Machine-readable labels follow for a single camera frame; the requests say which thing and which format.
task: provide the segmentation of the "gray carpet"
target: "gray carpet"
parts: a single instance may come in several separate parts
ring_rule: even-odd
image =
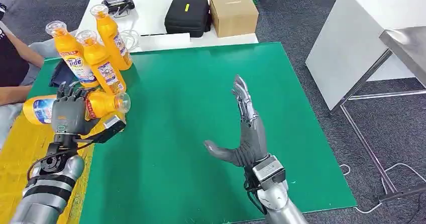
[[[88,0],[0,0],[10,11],[4,23],[23,41],[49,39],[46,23],[62,20],[75,30]],[[384,193],[380,175],[365,153],[341,112],[330,116],[328,108],[304,65],[335,0],[260,0],[257,36],[261,42],[279,41],[290,58],[316,117],[340,164],[352,171],[346,180],[361,209],[372,208],[375,197]],[[415,79],[369,83],[363,92],[419,89]],[[426,100],[424,96],[362,100],[346,104],[354,120],[387,168],[403,162],[426,176]],[[405,167],[389,171],[397,188],[421,183]],[[309,223],[407,223],[418,208],[418,195],[384,204],[370,214],[353,208],[306,214]],[[411,223],[426,223],[426,194],[420,196],[421,209]]]

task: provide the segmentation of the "clear bottle cap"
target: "clear bottle cap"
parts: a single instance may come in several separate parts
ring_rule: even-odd
[[[118,111],[127,113],[130,110],[130,96],[125,92],[120,92],[114,98],[115,106]]]
[[[104,18],[108,15],[108,7],[102,4],[94,5],[90,9],[90,13],[97,19]]]
[[[66,24],[62,21],[53,21],[46,25],[47,34],[52,37],[60,37],[68,33]]]
[[[91,31],[91,30],[84,30],[84,31],[78,33],[75,36],[75,38],[83,46],[91,46],[91,45],[97,43],[97,34],[96,34],[96,32]]]

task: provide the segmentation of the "metal arm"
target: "metal arm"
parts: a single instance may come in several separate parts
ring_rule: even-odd
[[[77,150],[92,143],[105,143],[124,129],[124,122],[117,116],[104,122],[105,130],[87,139],[86,135],[97,121],[84,119],[84,100],[89,91],[74,85],[58,90],[58,99],[53,104],[52,128],[54,142],[49,144],[46,156],[31,165],[27,172],[28,184],[12,217],[11,224],[53,224],[64,211],[77,179],[84,169],[84,161]],[[77,143],[87,143],[81,147]]]
[[[207,140],[205,147],[214,157],[244,167],[247,195],[269,224],[306,224],[302,213],[288,197],[284,167],[267,151],[263,122],[253,108],[245,81],[238,75],[232,92],[241,115],[240,146],[230,150]]]
[[[287,195],[285,169],[275,156],[253,167],[253,172],[261,186],[257,190],[257,197],[266,209],[265,218],[269,224],[307,223]]]

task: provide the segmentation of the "orange plastic bottle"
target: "orange plastic bottle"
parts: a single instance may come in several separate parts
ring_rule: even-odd
[[[117,23],[108,15],[108,7],[95,5],[90,13],[96,18],[97,31],[113,58],[113,65],[119,70],[129,69],[133,63],[132,58],[119,34]]]
[[[30,98],[24,103],[24,115],[33,124],[50,124],[52,119],[52,106],[56,95],[46,95]],[[119,111],[127,113],[130,110],[130,97],[121,92],[109,95],[102,91],[89,93],[86,99],[86,119],[97,119]]]
[[[61,21],[50,22],[46,25],[46,32],[53,37],[56,50],[81,85],[84,87],[98,86],[98,81],[83,57],[83,47],[67,31],[66,24]]]
[[[96,32],[85,30],[78,33],[76,38],[83,45],[84,58],[104,91],[108,94],[126,91],[120,71],[112,64],[113,58],[106,47],[97,42]]]

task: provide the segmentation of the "black bag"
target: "black bag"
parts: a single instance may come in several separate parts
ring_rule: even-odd
[[[210,31],[211,16],[208,0],[173,0],[164,19],[168,34],[187,33],[201,37]]]

